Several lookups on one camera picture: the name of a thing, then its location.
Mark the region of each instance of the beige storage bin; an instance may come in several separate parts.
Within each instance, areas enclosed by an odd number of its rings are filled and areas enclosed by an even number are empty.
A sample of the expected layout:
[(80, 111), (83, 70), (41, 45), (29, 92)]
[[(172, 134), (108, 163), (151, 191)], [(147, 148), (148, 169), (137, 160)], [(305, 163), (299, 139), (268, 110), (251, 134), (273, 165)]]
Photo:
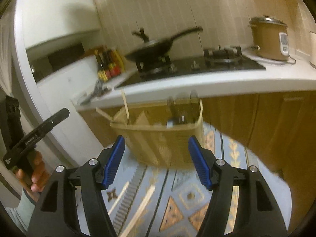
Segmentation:
[(167, 102), (129, 104), (129, 121), (123, 107), (113, 118), (111, 128), (125, 138), (127, 146), (139, 162), (167, 168), (194, 167), (188, 150), (188, 139), (194, 135), (204, 146), (203, 105), (197, 100), (176, 100), (179, 111), (190, 111), (195, 106), (195, 123), (167, 128), (172, 114)]

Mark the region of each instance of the pan lid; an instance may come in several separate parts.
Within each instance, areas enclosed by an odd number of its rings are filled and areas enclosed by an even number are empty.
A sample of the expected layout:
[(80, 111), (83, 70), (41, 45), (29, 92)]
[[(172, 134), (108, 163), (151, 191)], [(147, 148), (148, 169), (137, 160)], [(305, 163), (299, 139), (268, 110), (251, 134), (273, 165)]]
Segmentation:
[(264, 15), (263, 17), (253, 17), (251, 18), (251, 20), (249, 21), (250, 24), (256, 24), (256, 23), (268, 23), (268, 24), (276, 24), (276, 25), (282, 25), (287, 27), (288, 25), (286, 25), (285, 23), (283, 23), (282, 21), (275, 19), (273, 17), (270, 17), (268, 15)]

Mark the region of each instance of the sleeve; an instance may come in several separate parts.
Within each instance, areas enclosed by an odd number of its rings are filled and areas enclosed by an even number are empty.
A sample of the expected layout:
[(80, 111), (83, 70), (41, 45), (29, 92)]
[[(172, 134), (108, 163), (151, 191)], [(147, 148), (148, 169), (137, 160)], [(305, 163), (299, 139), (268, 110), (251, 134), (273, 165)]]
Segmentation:
[(6, 208), (6, 211), (16, 226), (26, 234), (34, 208), (34, 200), (23, 190), (18, 207)]

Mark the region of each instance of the metal pivot bolt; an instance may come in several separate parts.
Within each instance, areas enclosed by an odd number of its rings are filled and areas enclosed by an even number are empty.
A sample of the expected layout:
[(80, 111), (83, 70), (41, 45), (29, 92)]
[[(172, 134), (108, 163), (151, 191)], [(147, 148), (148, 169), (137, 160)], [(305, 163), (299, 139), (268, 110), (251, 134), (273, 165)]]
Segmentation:
[(97, 163), (98, 163), (97, 159), (90, 159), (89, 160), (89, 164), (92, 165), (92, 166), (96, 165)]
[(223, 166), (223, 165), (225, 165), (225, 161), (222, 159), (218, 159), (218, 160), (216, 160), (216, 164), (219, 166)]
[(251, 172), (254, 172), (254, 173), (258, 171), (258, 168), (256, 166), (250, 166), (249, 169)]
[(57, 171), (58, 173), (62, 172), (64, 169), (65, 169), (64, 166), (58, 166), (58, 167), (56, 167), (56, 171)]

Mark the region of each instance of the black wok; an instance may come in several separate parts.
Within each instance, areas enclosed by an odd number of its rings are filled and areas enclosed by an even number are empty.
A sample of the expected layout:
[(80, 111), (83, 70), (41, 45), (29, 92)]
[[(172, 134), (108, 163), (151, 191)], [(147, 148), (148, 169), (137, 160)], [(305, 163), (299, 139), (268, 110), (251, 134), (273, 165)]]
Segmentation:
[(145, 43), (142, 44), (137, 49), (133, 50), (132, 52), (126, 54), (125, 58), (128, 59), (129, 61), (144, 62), (144, 61), (150, 61), (157, 57), (164, 56), (170, 50), (173, 44), (173, 41), (175, 39), (182, 37), (184, 35), (193, 33), (193, 32), (198, 32), (198, 31), (203, 31), (203, 28), (202, 27), (189, 28), (187, 30), (179, 32), (178, 34), (173, 35), (170, 38), (147, 41), (148, 37), (144, 35), (143, 29), (142, 29), (141, 34), (138, 34), (138, 33), (133, 33), (133, 34), (136, 34), (140, 36), (141, 38), (143, 38)]

